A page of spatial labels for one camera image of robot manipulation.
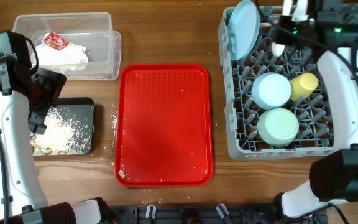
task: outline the red tray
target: red tray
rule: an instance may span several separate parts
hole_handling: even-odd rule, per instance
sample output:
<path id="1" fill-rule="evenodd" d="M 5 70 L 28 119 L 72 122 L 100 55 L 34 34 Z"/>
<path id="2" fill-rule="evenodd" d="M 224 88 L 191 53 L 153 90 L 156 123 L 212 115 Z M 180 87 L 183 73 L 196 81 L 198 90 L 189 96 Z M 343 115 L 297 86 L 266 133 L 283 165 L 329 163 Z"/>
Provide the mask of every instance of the red tray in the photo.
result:
<path id="1" fill-rule="evenodd" d="M 205 68 L 130 65 L 120 79 L 117 180 L 126 187 L 207 183 L 213 158 Z"/>

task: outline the gray dish rack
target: gray dish rack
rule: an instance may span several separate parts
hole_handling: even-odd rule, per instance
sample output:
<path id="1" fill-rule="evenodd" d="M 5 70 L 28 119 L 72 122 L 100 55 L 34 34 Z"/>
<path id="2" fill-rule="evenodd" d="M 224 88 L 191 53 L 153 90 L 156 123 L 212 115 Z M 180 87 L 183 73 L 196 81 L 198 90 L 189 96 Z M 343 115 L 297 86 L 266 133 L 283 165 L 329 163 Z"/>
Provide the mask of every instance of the gray dish rack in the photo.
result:
<path id="1" fill-rule="evenodd" d="M 281 6 L 261 6 L 270 20 L 279 17 Z M 333 152 L 333 123 L 329 116 L 328 96 L 317 66 L 309 63 L 308 49 L 287 47 L 280 57 L 269 51 L 272 29 L 261 26 L 260 35 L 252 52 L 240 60 L 231 60 L 227 23 L 234 10 L 224 10 L 218 29 L 220 63 L 223 69 L 226 107 L 227 146 L 229 155 L 238 161 L 286 159 L 289 157 L 324 156 Z M 349 22 L 358 22 L 358 4 L 346 5 Z M 257 132 L 257 121 L 264 112 L 251 97 L 252 83 L 266 72 L 276 72 L 292 79 L 305 72 L 318 76 L 318 88 L 307 98 L 289 101 L 283 106 L 292 111 L 300 122 L 300 130 L 292 144 L 285 148 L 273 147 L 263 142 Z"/>

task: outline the wooden surface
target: wooden surface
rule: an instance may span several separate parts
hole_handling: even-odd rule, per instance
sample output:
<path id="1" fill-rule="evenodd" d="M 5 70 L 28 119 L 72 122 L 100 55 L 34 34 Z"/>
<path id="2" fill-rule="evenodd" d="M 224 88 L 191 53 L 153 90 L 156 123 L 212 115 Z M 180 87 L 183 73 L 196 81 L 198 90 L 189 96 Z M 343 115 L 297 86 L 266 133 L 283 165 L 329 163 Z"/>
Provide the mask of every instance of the wooden surface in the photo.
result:
<path id="1" fill-rule="evenodd" d="M 235 162 L 227 154 L 223 73 L 219 65 L 217 30 L 223 10 L 239 1 L 31 1 L 4 0 L 0 31 L 12 29 L 22 14 L 109 12 L 122 35 L 122 68 L 133 63 L 199 63 L 211 75 L 214 175 L 202 187 L 128 189 L 115 180 L 112 117 L 118 81 L 69 81 L 61 96 L 88 96 L 96 104 L 95 148 L 87 156 L 37 157 L 36 169 L 49 204 L 78 202 L 102 196 L 110 205 L 158 204 L 161 207 L 271 202 L 279 192 L 308 179 L 315 157 L 284 161 Z M 280 5 L 282 1 L 260 1 Z M 358 221 L 358 203 L 343 205 L 351 223 Z M 331 223 L 342 223 L 330 212 Z"/>

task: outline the red snack wrapper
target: red snack wrapper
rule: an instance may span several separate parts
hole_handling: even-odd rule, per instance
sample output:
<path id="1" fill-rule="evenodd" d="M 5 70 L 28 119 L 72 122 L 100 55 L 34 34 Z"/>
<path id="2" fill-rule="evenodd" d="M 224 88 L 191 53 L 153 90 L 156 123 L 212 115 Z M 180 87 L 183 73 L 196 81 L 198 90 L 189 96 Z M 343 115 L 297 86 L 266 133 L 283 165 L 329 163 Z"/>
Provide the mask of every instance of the red snack wrapper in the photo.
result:
<path id="1" fill-rule="evenodd" d="M 44 42 L 49 46 L 56 50 L 63 50 L 65 47 L 67 47 L 68 42 L 67 40 L 60 37 L 58 34 L 51 32 L 44 38 Z"/>

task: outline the yellow cup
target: yellow cup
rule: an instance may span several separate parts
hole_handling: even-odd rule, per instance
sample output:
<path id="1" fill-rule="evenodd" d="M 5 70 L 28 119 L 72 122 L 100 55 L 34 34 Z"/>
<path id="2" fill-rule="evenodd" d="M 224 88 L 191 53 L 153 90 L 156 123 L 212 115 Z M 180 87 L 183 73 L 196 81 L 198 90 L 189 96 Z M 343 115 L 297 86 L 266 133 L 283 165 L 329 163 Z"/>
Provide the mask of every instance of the yellow cup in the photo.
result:
<path id="1" fill-rule="evenodd" d="M 291 100 L 295 101 L 301 96 L 308 97 L 318 86 L 318 79 L 316 75 L 306 72 L 291 81 L 292 94 Z"/>

